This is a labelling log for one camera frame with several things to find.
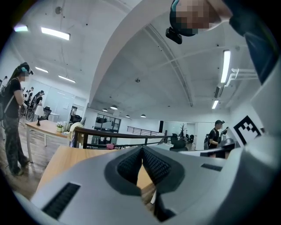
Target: backpack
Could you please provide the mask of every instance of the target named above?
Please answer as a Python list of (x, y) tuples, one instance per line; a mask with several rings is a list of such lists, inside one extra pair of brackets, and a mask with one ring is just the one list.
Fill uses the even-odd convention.
[(210, 146), (210, 139), (209, 139), (209, 134), (206, 135), (206, 138), (204, 140), (204, 149), (208, 149)]
[(4, 108), (5, 91), (6, 91), (6, 88), (9, 86), (9, 84), (11, 83), (11, 81), (0, 92), (0, 121), (2, 121), (4, 119), (4, 115), (5, 115), (6, 111), (8, 110), (8, 107), (10, 106), (12, 100), (14, 99), (14, 94), (13, 94), (13, 96), (10, 98), (9, 102), (7, 103), (6, 107)]

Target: wooden desk surface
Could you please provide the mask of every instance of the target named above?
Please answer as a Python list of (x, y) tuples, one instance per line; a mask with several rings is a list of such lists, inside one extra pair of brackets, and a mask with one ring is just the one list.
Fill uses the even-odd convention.
[(55, 135), (61, 138), (67, 138), (67, 135), (61, 134), (61, 132), (57, 132), (57, 123), (49, 121), (49, 120), (42, 120), (40, 121), (41, 126), (37, 126), (37, 121), (26, 123), (28, 127), (34, 130), (38, 130), (44, 132), (46, 134)]
[[(37, 190), (41, 186), (48, 183), (52, 178), (61, 174), (63, 171), (69, 169), (76, 163), (99, 155), (106, 153), (119, 151), (119, 150), (94, 150), (94, 149), (77, 149), (67, 146), (59, 146), (52, 159), (50, 160), (48, 166), (46, 167), (43, 176), (38, 184)], [(152, 183), (150, 177), (145, 171), (144, 167), (141, 166), (138, 175), (137, 186), (143, 189)]]

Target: lamp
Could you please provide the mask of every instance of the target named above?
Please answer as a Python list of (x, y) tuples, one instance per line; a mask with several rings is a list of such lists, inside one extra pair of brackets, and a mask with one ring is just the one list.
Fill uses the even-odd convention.
[(116, 105), (110, 106), (110, 108), (113, 109), (113, 110), (117, 110), (118, 109)]
[(40, 118), (39, 116), (44, 116), (44, 107), (41, 105), (38, 105), (35, 111), (35, 115), (38, 116), (38, 122), (37, 122), (37, 126), (40, 126)]

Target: wooden floor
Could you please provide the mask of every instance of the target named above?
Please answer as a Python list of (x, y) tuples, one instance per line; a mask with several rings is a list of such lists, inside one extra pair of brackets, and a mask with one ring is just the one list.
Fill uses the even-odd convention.
[[(26, 126), (25, 119), (21, 119), (18, 126), (18, 131), (22, 143), (22, 150), (25, 156), (28, 157), (26, 145)], [(24, 169), (22, 176), (13, 176), (9, 170), (7, 157), (5, 153), (5, 145), (0, 135), (0, 168), (12, 189), (21, 193), (27, 199), (30, 199), (35, 193), (39, 181), (42, 177), (45, 168), (51, 160), (53, 154), (58, 149), (59, 145), (65, 145), (65, 142), (59, 138), (47, 136), (47, 147), (44, 146), (44, 135), (38, 132), (30, 132), (30, 147), (33, 163), (30, 163)]]

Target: potted plant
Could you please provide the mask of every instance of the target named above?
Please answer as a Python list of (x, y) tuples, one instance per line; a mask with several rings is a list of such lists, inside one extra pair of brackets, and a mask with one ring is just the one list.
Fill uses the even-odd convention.
[(57, 132), (62, 132), (63, 124), (62, 122), (57, 122)]

